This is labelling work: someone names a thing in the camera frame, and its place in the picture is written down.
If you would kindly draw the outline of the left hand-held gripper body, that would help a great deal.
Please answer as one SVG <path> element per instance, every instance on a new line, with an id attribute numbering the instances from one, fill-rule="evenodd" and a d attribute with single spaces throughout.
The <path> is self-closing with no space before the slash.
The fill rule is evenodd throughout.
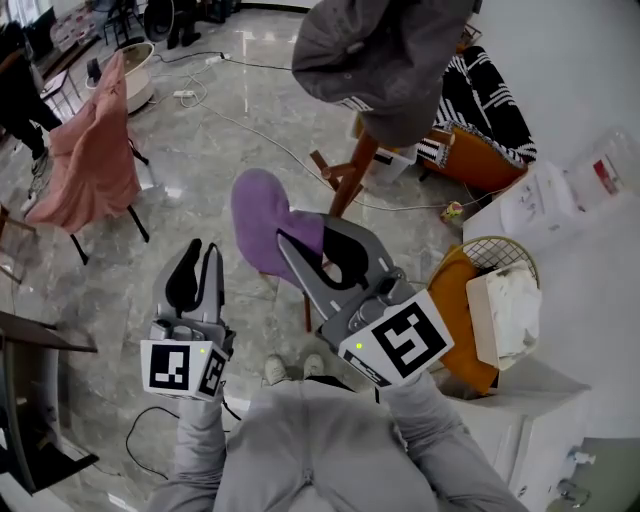
<path id="1" fill-rule="evenodd" d="M 214 400 L 235 336 L 219 323 L 154 319 L 149 337 L 140 342 L 144 390 L 175 399 Z"/>

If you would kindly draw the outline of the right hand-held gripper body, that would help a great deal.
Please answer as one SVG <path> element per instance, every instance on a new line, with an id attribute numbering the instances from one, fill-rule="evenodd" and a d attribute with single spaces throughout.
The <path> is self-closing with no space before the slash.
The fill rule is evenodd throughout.
<path id="1" fill-rule="evenodd" d="M 453 348 L 429 293 L 416 291 L 398 268 L 345 305 L 331 306 L 335 314 L 319 335 L 379 389 L 415 379 Z"/>

